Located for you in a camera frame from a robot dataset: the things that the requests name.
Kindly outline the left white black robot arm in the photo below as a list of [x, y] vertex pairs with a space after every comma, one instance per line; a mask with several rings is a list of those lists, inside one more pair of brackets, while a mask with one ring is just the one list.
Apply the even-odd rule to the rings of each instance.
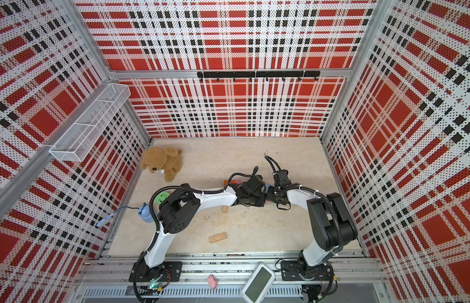
[[157, 190], [147, 205], [155, 223], [155, 233], [132, 269], [131, 282], [146, 282], [163, 274], [163, 263], [175, 235], [184, 231], [197, 212], [213, 207], [263, 207], [266, 185], [254, 167], [251, 174], [236, 172], [222, 188], [195, 189], [185, 183]]

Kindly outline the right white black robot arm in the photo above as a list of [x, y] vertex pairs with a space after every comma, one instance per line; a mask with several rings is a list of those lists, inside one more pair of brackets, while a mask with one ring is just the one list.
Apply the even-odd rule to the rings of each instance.
[[289, 172], [268, 155], [265, 160], [272, 168], [274, 185], [267, 190], [267, 200], [281, 210], [293, 205], [308, 212], [313, 240], [299, 253], [297, 266], [302, 279], [314, 279], [331, 272], [328, 260], [344, 246], [357, 239], [357, 228], [338, 193], [323, 194], [301, 184], [292, 183]]

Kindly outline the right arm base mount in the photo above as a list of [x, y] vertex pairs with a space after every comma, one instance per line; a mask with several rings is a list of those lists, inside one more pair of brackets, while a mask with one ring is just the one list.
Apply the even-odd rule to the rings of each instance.
[[278, 269], [286, 282], [306, 282], [301, 286], [303, 299], [307, 302], [321, 302], [338, 290], [338, 280], [330, 262], [308, 266], [303, 259], [297, 261], [278, 260]]

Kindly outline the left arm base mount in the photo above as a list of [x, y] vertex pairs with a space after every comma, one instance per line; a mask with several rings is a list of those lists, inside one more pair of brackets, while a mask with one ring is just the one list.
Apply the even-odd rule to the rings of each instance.
[[134, 295], [139, 302], [156, 302], [155, 295], [160, 295], [171, 282], [179, 282], [182, 262], [164, 262], [149, 268], [142, 259], [136, 262], [128, 281], [132, 283]]

